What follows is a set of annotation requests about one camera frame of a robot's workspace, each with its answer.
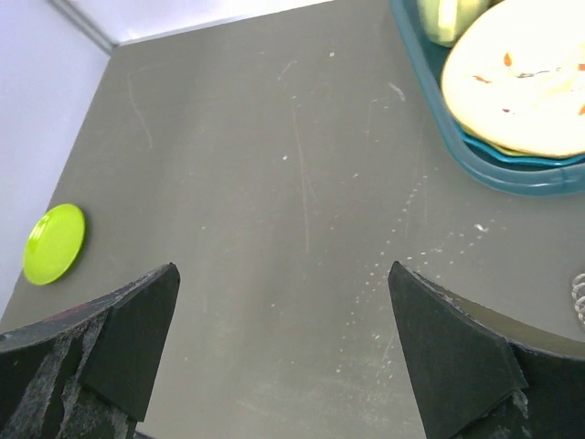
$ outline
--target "white wall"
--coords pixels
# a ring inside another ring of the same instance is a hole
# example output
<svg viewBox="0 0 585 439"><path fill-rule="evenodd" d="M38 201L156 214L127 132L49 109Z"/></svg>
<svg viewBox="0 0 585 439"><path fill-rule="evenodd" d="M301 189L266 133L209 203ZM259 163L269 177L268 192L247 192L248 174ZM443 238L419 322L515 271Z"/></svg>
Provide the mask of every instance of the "white wall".
<svg viewBox="0 0 585 439"><path fill-rule="evenodd" d="M1 316L108 57L48 3L5 0L0 59Z"/></svg>
<svg viewBox="0 0 585 439"><path fill-rule="evenodd" d="M116 42L329 0L69 0Z"/></svg>

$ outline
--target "scratch mark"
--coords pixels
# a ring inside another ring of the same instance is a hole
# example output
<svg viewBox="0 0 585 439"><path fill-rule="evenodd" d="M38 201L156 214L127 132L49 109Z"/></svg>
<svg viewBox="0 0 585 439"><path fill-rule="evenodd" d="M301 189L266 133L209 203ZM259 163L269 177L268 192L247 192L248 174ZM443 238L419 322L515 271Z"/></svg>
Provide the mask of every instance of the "scratch mark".
<svg viewBox="0 0 585 439"><path fill-rule="evenodd" d="M161 67L161 66L164 66L165 64L166 63L161 63L161 64L155 64L153 66L142 67L138 70L130 71L126 75L126 82L128 85L128 97L130 98L130 104L132 105L134 113L136 114L136 117L138 118L138 122L143 127L144 133L146 134L146 137L148 138L148 149L153 149L153 137L150 134L150 130L148 129L148 125L146 124L146 120L143 118L142 114L138 110L138 106L136 105L136 99L134 98L133 86L132 86L132 81L130 80L130 78L132 75L135 75L136 73L140 73L141 71Z"/></svg>
<svg viewBox="0 0 585 439"><path fill-rule="evenodd" d="M405 102L406 101L406 97L404 96L404 92L395 84L393 84L392 82L388 83L388 86L397 93L397 95L399 96L400 100Z"/></svg>
<svg viewBox="0 0 585 439"><path fill-rule="evenodd" d="M369 129L372 125L372 105L374 102L378 102L378 99L372 99L367 107L367 125L364 130L364 133L366 134L366 146L369 146Z"/></svg>
<svg viewBox="0 0 585 439"><path fill-rule="evenodd" d="M396 328L392 331L392 335L390 336L390 341L386 345L386 350L384 351L384 355L382 356L382 360L380 361L382 366L384 366L386 364L385 361L388 358L388 352L390 351L390 347L394 343L394 340L396 340ZM376 378L378 377L379 374L380 374L380 370L378 370L378 372L376 373Z"/></svg>
<svg viewBox="0 0 585 439"><path fill-rule="evenodd" d="M284 69L282 69L281 74L278 76L278 80L282 80L284 73L291 67L292 64L296 64L296 59L292 59Z"/></svg>
<svg viewBox="0 0 585 439"><path fill-rule="evenodd" d="M286 80L282 78L282 75L286 72L287 69L291 67L291 65L296 61L291 61L289 64L284 68L282 71L279 80L282 81L282 86L286 91L288 91L288 85ZM311 251L311 242L310 242L310 232L309 232L309 212L308 212L308 202L307 202L307 193L310 192L313 196L313 199L317 201L317 196L313 191L313 185L311 185L311 179L309 178L307 171L306 171L306 163L304 162L304 153L303 153L303 144L301 143L301 136L299 135L299 124L297 122L296 117L296 108L293 105L293 99L290 99L291 104L291 113L292 113L292 128L294 130L294 138L296 140L296 149L299 155L299 170L301 173L301 194L303 197L303 220L304 220L304 251L306 254L309 254Z"/></svg>
<svg viewBox="0 0 585 439"><path fill-rule="evenodd" d="M309 214L307 211L307 182L305 179L304 170L304 156L303 147L301 146L301 137L299 136L299 128L296 122L296 111L294 106L292 108L292 126L294 127L294 136L296 138L297 151L299 153L299 167L301 168L301 192L303 195L303 216L304 216L304 252L309 254L310 252L310 233L309 233Z"/></svg>
<svg viewBox="0 0 585 439"><path fill-rule="evenodd" d="M268 417L271 417L271 418L274 418L274 419L278 419L281 422L288 421L288 418L287 417L282 416L282 415L279 415L279 414L274 413L274 412L268 412L266 410L263 410L260 407L257 407L256 405L252 404L251 402L236 400L236 404L237 405L240 405L244 409L250 410L251 412L255 412L257 414L261 414L262 416L268 416Z"/></svg>

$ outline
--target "small plate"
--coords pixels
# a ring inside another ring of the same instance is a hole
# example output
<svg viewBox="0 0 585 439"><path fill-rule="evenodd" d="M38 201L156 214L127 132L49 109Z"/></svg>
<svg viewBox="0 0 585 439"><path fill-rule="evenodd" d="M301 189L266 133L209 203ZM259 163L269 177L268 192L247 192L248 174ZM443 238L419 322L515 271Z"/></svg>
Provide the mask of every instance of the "small plate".
<svg viewBox="0 0 585 439"><path fill-rule="evenodd" d="M562 167L576 165L577 163L585 161L585 154L558 159L548 157L533 157L532 155L520 155L516 151L510 155L503 151L504 148L500 149L495 145L488 144L487 142L484 142L483 140L466 133L458 123L455 124L457 126L457 131L459 131L459 134L466 145L470 146L472 149L478 149L488 154L493 159L501 163L518 166Z"/></svg>
<svg viewBox="0 0 585 439"><path fill-rule="evenodd" d="M55 282L75 262L85 236L85 217L77 206L61 204L47 212L28 236L23 265L34 285Z"/></svg>

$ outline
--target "plate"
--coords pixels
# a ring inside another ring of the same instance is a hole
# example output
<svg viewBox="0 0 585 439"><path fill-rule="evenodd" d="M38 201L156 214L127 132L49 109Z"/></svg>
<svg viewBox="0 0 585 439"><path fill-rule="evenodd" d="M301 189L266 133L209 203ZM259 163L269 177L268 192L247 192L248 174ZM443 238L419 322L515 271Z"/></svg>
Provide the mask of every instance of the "plate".
<svg viewBox="0 0 585 439"><path fill-rule="evenodd" d="M77 206L61 204L48 211L28 236L23 265L35 285L56 281L75 262L85 236L85 217Z"/></svg>
<svg viewBox="0 0 585 439"><path fill-rule="evenodd" d="M585 2L506 0L480 16L441 75L453 117L525 155L585 153Z"/></svg>
<svg viewBox="0 0 585 439"><path fill-rule="evenodd" d="M486 153L498 162L507 165L536 166L547 168L571 166L576 165L577 163L585 162L585 154L574 155L573 157L568 158L533 157L532 155L517 153L516 151L508 151L501 146L488 144L483 140L466 133L466 130L464 130L459 124L457 124L457 131L465 141L466 145L472 149Z"/></svg>

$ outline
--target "worn black coating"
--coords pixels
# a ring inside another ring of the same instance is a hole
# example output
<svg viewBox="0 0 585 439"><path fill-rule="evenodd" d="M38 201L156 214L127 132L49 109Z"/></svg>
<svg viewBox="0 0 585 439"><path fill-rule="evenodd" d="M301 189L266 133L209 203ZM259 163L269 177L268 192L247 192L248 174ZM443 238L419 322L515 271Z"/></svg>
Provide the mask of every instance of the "worn black coating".
<svg viewBox="0 0 585 439"><path fill-rule="evenodd" d="M585 437L585 344L462 299L399 262L388 284L428 439Z"/></svg>
<svg viewBox="0 0 585 439"><path fill-rule="evenodd" d="M0 335L0 439L131 439L150 400L179 280L168 264Z"/></svg>

